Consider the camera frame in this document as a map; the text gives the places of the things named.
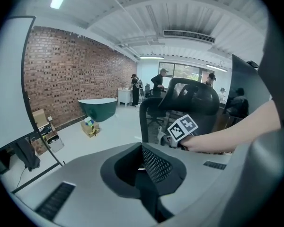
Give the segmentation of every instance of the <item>office chair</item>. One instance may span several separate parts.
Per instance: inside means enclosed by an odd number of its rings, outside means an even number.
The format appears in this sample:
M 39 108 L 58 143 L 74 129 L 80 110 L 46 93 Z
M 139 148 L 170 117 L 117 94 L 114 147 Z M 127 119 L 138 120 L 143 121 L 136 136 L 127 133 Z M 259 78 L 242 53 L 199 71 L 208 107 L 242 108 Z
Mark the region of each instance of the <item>office chair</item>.
M 147 83 L 146 86 L 145 86 L 145 96 L 144 96 L 145 98 L 150 97 L 150 94 L 151 94 L 150 88 L 151 88 L 150 85 Z
M 210 133 L 218 110 L 219 97 L 213 88 L 198 81 L 173 78 L 163 99 L 151 97 L 141 103 L 142 142 L 158 144 L 158 128 L 161 126 L 168 134 L 167 128 L 186 114 L 199 126 L 194 135 Z

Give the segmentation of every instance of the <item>air vent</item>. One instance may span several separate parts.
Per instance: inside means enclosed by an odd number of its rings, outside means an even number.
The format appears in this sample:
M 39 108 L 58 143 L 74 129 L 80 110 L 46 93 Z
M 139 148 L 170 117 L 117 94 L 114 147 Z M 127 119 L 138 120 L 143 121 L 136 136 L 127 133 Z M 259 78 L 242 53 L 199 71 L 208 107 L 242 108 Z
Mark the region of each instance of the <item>air vent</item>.
M 69 183 L 61 183 L 53 193 L 37 208 L 36 213 L 52 221 L 63 204 L 66 202 L 75 186 Z
M 209 166 L 209 167 L 212 167 L 212 168 L 216 168 L 216 169 L 219 169 L 219 170 L 224 170 L 227 166 L 226 164 L 212 162 L 212 161 L 206 161 L 203 165 Z
M 200 40 L 200 41 L 204 41 L 207 43 L 214 43 L 215 41 L 215 38 L 211 36 L 200 34 L 200 33 L 195 33 L 195 32 L 190 32 L 190 31 L 183 31 L 183 30 L 164 30 L 163 36 L 166 38 L 195 39 L 195 40 Z

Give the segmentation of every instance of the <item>white cabinet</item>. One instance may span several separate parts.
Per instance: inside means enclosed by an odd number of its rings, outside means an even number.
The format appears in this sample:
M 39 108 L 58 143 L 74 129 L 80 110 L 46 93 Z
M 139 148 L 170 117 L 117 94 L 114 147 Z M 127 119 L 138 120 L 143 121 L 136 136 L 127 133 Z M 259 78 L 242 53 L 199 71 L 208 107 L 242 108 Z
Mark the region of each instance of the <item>white cabinet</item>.
M 126 107 L 127 104 L 131 103 L 132 101 L 133 101 L 133 90 L 118 88 L 118 105 L 120 105 L 120 103 L 125 103 Z

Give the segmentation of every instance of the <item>white wall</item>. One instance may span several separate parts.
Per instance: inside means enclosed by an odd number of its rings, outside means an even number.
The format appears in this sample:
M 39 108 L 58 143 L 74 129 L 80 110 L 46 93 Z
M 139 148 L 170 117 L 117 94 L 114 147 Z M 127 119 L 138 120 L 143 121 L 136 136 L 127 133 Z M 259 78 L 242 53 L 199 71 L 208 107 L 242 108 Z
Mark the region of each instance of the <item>white wall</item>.
M 137 67 L 137 76 L 142 80 L 144 86 L 149 83 L 152 89 L 153 83 L 151 82 L 151 79 L 158 74 L 158 69 L 159 60 L 140 60 Z
M 172 63 L 180 63 L 180 64 L 186 64 L 191 66 L 196 66 L 200 68 L 208 69 L 205 65 L 196 64 L 191 61 L 177 61 L 177 60 L 153 60 L 153 59 L 145 59 L 140 60 L 138 62 L 138 68 L 137 68 L 137 75 L 142 80 L 144 86 L 146 83 L 149 83 L 151 89 L 153 88 L 153 83 L 151 82 L 151 79 L 158 74 L 159 69 L 159 62 L 172 62 Z M 223 87 L 226 90 L 225 96 L 226 99 L 228 97 L 229 89 L 231 86 L 231 70 L 229 69 L 227 72 L 223 72 L 221 70 L 214 70 L 217 80 L 213 84 L 213 88 L 216 90 L 217 93 L 220 92 L 220 89 Z M 169 84 L 171 78 L 163 78 L 163 86 L 167 87 Z

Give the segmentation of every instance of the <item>monitor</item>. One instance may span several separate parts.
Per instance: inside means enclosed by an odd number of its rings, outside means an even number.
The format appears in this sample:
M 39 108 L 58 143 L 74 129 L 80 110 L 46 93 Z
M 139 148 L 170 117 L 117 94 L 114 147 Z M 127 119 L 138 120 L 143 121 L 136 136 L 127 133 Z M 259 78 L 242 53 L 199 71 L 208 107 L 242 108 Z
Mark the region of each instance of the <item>monitor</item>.
M 270 98 L 257 70 L 238 56 L 232 55 L 232 77 L 224 114 L 243 119 Z
M 0 31 L 0 148 L 34 132 L 25 103 L 23 63 L 35 17 L 12 17 Z

